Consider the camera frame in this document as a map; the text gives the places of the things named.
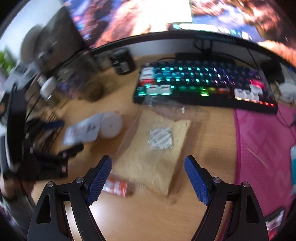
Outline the person's left hand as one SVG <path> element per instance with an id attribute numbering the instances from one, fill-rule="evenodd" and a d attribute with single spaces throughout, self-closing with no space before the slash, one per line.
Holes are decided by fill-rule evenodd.
<path id="1" fill-rule="evenodd" d="M 6 199 L 14 199 L 16 196 L 29 195 L 34 189 L 35 182 L 21 181 L 17 178 L 5 180 L 1 175 L 1 194 Z"/>

